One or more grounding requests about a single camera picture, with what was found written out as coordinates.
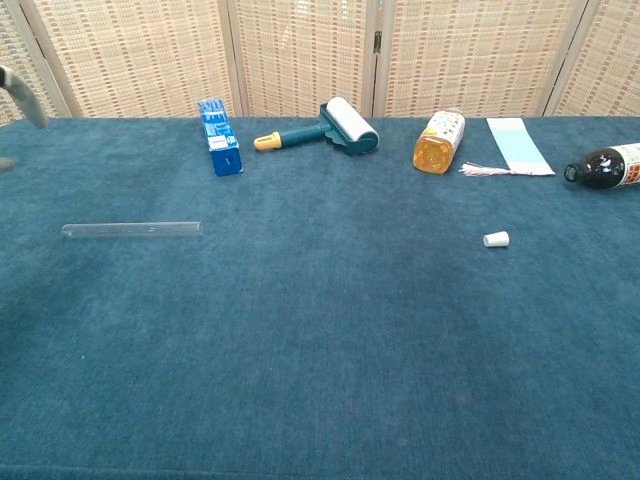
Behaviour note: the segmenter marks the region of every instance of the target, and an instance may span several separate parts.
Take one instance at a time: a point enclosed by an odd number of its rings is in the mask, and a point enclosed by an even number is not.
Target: white bottle label
[[[640,183],[640,143],[611,147],[624,159],[624,177],[617,186]]]
[[[455,153],[462,140],[464,124],[464,117],[459,113],[439,111],[431,117],[423,133],[447,140]]]

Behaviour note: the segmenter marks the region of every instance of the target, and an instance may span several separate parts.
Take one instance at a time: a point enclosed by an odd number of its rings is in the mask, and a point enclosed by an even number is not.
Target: blue box
[[[240,160],[240,146],[224,108],[224,102],[219,99],[200,100],[200,119],[207,138],[213,170],[219,177],[242,173]]]

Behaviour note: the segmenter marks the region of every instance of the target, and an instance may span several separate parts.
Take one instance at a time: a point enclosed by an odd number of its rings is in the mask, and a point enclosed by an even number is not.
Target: dark bottle
[[[567,165],[564,178],[596,189],[640,183],[640,143],[594,150]]]

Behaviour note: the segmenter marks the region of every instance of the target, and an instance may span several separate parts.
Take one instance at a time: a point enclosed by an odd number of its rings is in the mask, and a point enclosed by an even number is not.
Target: paper strip
[[[511,173],[555,175],[521,118],[488,118],[487,123]]]

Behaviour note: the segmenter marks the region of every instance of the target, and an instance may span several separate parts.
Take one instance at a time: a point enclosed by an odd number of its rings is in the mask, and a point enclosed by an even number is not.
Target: woven folding screen
[[[32,0],[81,114],[195,116],[220,97],[234,113],[213,0]]]
[[[640,115],[640,1],[603,0],[557,115]]]
[[[0,64],[20,74],[38,97],[42,108],[49,116],[56,116],[56,108],[45,90],[27,47],[16,29],[5,2],[0,2]],[[0,91],[0,125],[23,118],[11,97]]]
[[[388,88],[376,112],[468,116],[534,115],[577,0],[397,0]]]
[[[336,95],[359,111],[370,104],[363,97],[365,83],[373,82],[365,73],[366,55],[373,52],[373,44],[365,45],[366,3],[233,0],[246,113],[315,116]]]

